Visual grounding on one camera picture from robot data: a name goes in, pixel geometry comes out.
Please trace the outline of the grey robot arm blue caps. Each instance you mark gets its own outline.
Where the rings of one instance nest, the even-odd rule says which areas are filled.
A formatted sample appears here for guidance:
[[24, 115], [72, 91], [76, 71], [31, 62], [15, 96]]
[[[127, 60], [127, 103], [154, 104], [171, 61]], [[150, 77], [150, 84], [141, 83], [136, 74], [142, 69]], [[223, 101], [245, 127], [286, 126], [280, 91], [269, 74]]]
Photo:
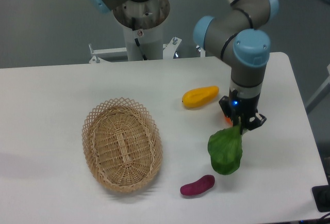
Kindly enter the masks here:
[[[126, 33], [130, 61], [163, 57], [161, 25], [168, 18], [168, 0], [90, 0], [102, 13], [111, 11]], [[202, 17], [193, 40], [231, 68], [229, 94], [220, 99], [224, 115], [242, 131], [254, 130], [266, 118], [257, 109], [270, 38], [260, 30], [278, 13], [278, 0], [228, 0], [232, 10], [224, 19]]]

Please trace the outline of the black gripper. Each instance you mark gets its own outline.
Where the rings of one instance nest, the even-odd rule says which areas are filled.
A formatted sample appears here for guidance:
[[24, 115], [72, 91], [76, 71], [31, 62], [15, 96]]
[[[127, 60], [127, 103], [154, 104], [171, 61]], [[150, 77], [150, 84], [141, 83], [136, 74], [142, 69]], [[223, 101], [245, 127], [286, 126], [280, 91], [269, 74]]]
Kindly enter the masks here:
[[234, 126], [241, 124], [244, 130], [251, 131], [266, 122], [267, 118], [257, 109], [261, 87], [262, 83], [247, 87], [230, 82], [229, 97], [221, 97], [219, 105], [224, 116], [230, 117]]

